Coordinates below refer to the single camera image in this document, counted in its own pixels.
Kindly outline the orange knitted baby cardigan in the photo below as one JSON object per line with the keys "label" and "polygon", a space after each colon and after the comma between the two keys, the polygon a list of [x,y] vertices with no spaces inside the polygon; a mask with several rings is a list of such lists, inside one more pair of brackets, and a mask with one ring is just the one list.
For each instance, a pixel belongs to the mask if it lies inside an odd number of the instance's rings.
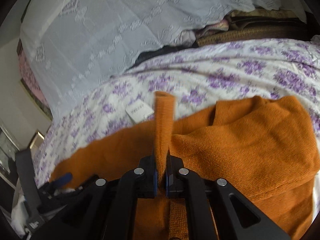
{"label": "orange knitted baby cardigan", "polygon": [[310,115],[294,96],[219,101],[174,120],[175,98],[155,94],[155,118],[91,142],[61,161],[74,189],[93,175],[120,178],[154,154],[158,181],[168,154],[202,178],[225,178],[292,239],[312,222],[312,193],[319,153]]}

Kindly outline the wooden bedside furniture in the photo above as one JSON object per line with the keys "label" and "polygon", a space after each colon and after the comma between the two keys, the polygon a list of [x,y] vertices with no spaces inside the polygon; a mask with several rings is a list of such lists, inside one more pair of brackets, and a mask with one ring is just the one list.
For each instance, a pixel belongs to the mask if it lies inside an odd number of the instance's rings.
{"label": "wooden bedside furniture", "polygon": [[43,141],[44,135],[39,130],[36,130],[27,144],[21,144],[1,123],[1,179],[15,189],[18,181],[16,153],[27,147],[30,148],[31,154],[34,155]]}

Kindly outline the white paper hang tag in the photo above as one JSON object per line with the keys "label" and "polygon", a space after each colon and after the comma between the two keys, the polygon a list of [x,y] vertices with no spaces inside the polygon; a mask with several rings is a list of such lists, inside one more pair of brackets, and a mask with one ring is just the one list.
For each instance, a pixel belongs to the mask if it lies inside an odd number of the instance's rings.
{"label": "white paper hang tag", "polygon": [[127,106],[125,111],[134,124],[145,121],[154,113],[154,110],[140,99]]}

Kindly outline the pink floral pillow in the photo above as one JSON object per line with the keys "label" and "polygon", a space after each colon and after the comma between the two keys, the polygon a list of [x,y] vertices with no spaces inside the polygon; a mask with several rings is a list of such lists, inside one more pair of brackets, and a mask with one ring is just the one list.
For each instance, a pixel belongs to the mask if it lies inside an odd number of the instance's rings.
{"label": "pink floral pillow", "polygon": [[21,49],[18,55],[18,61],[19,61],[20,75],[26,87],[31,91],[31,94],[35,96],[35,98],[37,98],[37,100],[39,100],[46,107],[49,107],[48,102],[45,99],[44,94],[42,93],[38,82],[36,81],[35,75],[33,74],[31,67],[29,66],[28,59],[23,49]]}

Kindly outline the purple floral bed sheet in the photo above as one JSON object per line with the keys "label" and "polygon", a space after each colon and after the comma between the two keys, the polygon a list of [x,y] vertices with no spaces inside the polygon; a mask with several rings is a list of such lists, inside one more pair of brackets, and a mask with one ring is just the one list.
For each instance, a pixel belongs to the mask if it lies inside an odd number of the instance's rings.
{"label": "purple floral bed sheet", "polygon": [[156,91],[176,98],[176,119],[220,100],[293,95],[319,134],[319,44],[290,39],[227,42],[141,63],[101,83],[50,127],[33,158],[36,185],[46,183],[55,166],[77,149],[132,126],[127,107],[138,100],[153,106]]}

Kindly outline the white lace cover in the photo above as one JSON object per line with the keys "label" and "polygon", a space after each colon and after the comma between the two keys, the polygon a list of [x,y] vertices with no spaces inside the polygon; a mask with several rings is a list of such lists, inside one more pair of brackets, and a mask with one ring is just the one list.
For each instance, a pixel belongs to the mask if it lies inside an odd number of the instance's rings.
{"label": "white lace cover", "polygon": [[190,45],[192,30],[257,7],[306,19],[301,0],[31,0],[21,40],[58,121],[140,53]]}

